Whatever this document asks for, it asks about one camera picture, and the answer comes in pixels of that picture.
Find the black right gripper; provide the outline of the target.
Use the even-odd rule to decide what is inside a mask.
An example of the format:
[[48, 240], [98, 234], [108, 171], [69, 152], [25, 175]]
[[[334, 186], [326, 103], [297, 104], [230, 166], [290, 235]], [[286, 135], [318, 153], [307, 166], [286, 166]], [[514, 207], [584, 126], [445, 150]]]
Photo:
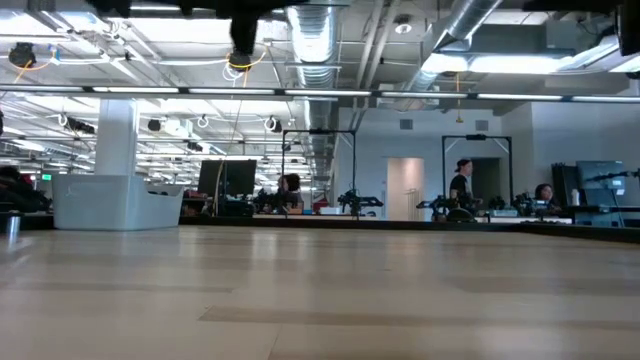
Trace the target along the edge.
[[86, 0], [99, 14], [119, 15], [129, 18], [137, 12], [179, 12], [184, 17], [192, 17], [199, 13], [210, 13], [216, 17], [229, 18], [229, 10], [217, 10], [214, 1], [201, 0]]

